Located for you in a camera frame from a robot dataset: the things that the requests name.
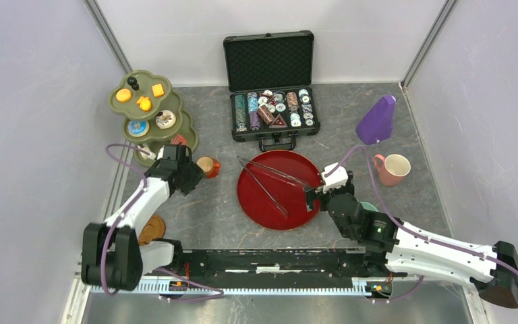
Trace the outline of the white chocolate donut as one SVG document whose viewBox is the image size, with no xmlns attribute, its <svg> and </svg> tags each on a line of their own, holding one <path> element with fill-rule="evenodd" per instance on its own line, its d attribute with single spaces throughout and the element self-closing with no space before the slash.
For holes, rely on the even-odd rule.
<svg viewBox="0 0 518 324">
<path fill-rule="evenodd" d="M 174 112 L 169 110 L 159 111 L 155 117 L 155 123 L 160 129 L 169 129 L 176 124 L 177 117 Z"/>
</svg>

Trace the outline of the red round coaster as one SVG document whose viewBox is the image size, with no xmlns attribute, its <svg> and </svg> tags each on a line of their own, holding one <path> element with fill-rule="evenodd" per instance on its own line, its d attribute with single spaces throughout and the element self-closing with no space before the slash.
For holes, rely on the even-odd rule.
<svg viewBox="0 0 518 324">
<path fill-rule="evenodd" d="M 220 172 L 220 170 L 221 170 L 220 162 L 217 159 L 212 158 L 212 169 L 210 171 L 210 177 L 211 178 L 217 177 L 219 172 Z"/>
</svg>

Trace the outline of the metal tongs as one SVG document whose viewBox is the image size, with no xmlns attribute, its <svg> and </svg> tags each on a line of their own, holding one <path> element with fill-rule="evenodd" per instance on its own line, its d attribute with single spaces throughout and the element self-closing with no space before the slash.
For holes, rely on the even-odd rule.
<svg viewBox="0 0 518 324">
<path fill-rule="evenodd" d="M 300 188 L 307 188 L 309 183 L 304 180 L 301 180 L 297 177 L 284 173 L 278 169 L 273 167 L 269 167 L 267 165 L 263 165 L 261 163 L 257 163 L 253 160 L 246 159 L 240 155 L 237 156 L 237 161 L 241 165 L 242 169 L 250 175 L 250 177 L 259 185 L 259 187 L 267 194 L 267 197 L 271 200 L 274 206 L 282 213 L 284 218 L 288 218 L 289 212 L 288 210 L 278 202 L 278 200 L 266 189 L 266 187 L 262 184 L 262 182 L 256 177 L 256 175 L 250 170 L 248 165 L 254 165 L 264 171 L 267 171 L 267 176 L 276 180 L 283 181 L 286 184 L 291 184 L 292 186 L 299 186 Z"/>
</svg>

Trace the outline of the small orange cup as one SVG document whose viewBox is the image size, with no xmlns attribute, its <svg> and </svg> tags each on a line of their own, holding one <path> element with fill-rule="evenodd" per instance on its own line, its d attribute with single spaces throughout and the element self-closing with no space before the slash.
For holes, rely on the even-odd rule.
<svg viewBox="0 0 518 324">
<path fill-rule="evenodd" d="M 204 172 L 207 179 L 211 179 L 210 171 L 212 169 L 212 157 L 200 157 L 196 161 L 196 165 Z"/>
</svg>

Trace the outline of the yellow rectangular biscuit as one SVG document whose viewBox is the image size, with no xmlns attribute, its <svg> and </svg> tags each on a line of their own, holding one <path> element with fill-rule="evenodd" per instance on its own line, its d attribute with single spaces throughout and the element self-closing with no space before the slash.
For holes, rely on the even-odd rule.
<svg viewBox="0 0 518 324">
<path fill-rule="evenodd" d="M 163 97 L 165 95 L 165 88 L 161 83 L 152 85 L 151 89 L 155 98 Z"/>
</svg>

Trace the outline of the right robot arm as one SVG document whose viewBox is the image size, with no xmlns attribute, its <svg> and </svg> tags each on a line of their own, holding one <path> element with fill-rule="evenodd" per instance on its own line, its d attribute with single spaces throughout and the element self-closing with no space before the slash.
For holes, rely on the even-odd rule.
<svg viewBox="0 0 518 324">
<path fill-rule="evenodd" d="M 490 304 L 518 308 L 518 255 L 512 244 L 462 242 L 366 210 L 350 185 L 327 192 L 322 186 L 306 187 L 303 192 L 309 210 L 320 203 L 339 233 L 365 248 L 362 265 L 370 275 L 432 277 L 475 289 Z"/>
</svg>

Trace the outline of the teal cup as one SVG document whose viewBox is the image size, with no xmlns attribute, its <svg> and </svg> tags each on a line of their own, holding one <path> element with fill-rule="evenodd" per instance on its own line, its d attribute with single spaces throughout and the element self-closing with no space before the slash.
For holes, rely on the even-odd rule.
<svg viewBox="0 0 518 324">
<path fill-rule="evenodd" d="M 378 209 L 377 209 L 373 204 L 371 204 L 371 203 L 369 203 L 369 202 L 364 202 L 364 201 L 362 201 L 360 204 L 361 204 L 361 205 L 362 205 L 362 207 L 363 207 L 365 210 L 367 210 L 367 211 L 378 212 Z"/>
</svg>

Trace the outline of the orange round cookie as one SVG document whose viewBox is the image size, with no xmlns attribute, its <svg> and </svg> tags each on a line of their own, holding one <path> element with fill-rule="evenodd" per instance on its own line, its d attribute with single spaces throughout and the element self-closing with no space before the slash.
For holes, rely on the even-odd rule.
<svg viewBox="0 0 518 324">
<path fill-rule="evenodd" d="M 116 92 L 115 98 L 120 103 L 125 103 L 132 98 L 132 92 L 128 88 L 121 88 Z"/>
</svg>

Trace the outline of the pink mug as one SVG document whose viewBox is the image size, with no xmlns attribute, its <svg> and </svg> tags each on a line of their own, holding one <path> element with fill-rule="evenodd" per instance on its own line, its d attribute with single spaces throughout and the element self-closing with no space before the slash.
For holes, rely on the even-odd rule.
<svg viewBox="0 0 518 324">
<path fill-rule="evenodd" d="M 380 154 L 373 157 L 374 166 L 378 172 L 378 180 L 384 186 L 396 186 L 411 171 L 411 163 L 400 154 L 383 156 Z"/>
</svg>

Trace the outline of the white roll cake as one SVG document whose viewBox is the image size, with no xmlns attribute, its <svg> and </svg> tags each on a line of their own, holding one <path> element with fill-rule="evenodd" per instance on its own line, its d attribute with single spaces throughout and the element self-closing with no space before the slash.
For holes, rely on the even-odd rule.
<svg viewBox="0 0 518 324">
<path fill-rule="evenodd" d="M 138 144 L 136 146 L 140 151 L 139 154 L 143 159 L 150 159 L 149 155 L 153 152 L 147 144 Z"/>
</svg>

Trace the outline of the blue donut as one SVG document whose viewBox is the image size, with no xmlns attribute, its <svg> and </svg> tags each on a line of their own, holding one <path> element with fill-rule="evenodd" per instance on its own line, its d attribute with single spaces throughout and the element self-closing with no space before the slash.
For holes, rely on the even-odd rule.
<svg viewBox="0 0 518 324">
<path fill-rule="evenodd" d="M 148 121 L 134 121 L 129 120 L 126 124 L 126 133 L 134 138 L 139 138 L 148 133 L 150 128 Z"/>
</svg>

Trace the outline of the orange fish cookie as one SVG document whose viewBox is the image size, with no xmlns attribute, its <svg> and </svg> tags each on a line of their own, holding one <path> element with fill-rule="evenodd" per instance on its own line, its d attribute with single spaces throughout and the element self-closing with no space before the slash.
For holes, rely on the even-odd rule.
<svg viewBox="0 0 518 324">
<path fill-rule="evenodd" d="M 150 111 L 152 109 L 152 101 L 149 97 L 141 96 L 136 104 L 142 111 Z"/>
</svg>

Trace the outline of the green three-tier dessert stand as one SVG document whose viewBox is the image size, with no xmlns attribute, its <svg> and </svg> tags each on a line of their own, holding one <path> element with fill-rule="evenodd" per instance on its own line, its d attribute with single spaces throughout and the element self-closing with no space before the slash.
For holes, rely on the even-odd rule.
<svg viewBox="0 0 518 324">
<path fill-rule="evenodd" d="M 159 83 L 164 86 L 165 95 L 155 98 L 151 87 Z M 132 92 L 132 98 L 125 103 L 120 103 L 115 98 L 116 92 L 121 88 L 128 88 Z M 141 96 L 151 99 L 152 109 L 150 111 L 142 111 L 136 104 Z M 108 105 L 113 113 L 124 117 L 123 135 L 128 142 L 135 146 L 147 144 L 153 152 L 158 151 L 164 144 L 170 144 L 176 134 L 181 134 L 188 140 L 187 146 L 193 152 L 200 146 L 200 137 L 195 128 L 194 118 L 185 108 L 182 95 L 174 89 L 171 81 L 164 76 L 153 74 L 147 70 L 134 70 L 126 74 L 110 94 Z M 177 121 L 173 127 L 163 130 L 156 125 L 155 117 L 162 110 L 172 111 L 176 115 Z M 139 138 L 129 136 L 125 131 L 129 120 L 148 121 L 150 125 L 148 133 Z M 143 159 L 139 152 L 134 153 L 134 156 L 144 166 L 150 166 L 154 162 L 151 159 Z"/>
</svg>

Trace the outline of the brown wooden coaster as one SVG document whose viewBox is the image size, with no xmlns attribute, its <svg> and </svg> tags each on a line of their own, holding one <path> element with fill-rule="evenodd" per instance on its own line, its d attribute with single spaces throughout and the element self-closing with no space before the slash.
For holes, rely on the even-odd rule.
<svg viewBox="0 0 518 324">
<path fill-rule="evenodd" d="M 166 225 L 163 219 L 156 214 L 153 214 L 146 225 L 142 228 L 138 243 L 140 246 L 145 246 L 154 240 L 163 238 L 166 231 Z"/>
</svg>

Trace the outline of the pink triangular cake slice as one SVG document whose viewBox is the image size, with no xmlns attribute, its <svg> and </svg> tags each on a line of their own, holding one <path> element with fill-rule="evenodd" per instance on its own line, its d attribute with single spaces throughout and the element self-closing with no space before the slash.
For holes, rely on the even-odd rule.
<svg viewBox="0 0 518 324">
<path fill-rule="evenodd" d="M 181 134 L 176 134 L 175 137 L 170 141 L 171 144 L 188 145 L 188 140 Z"/>
</svg>

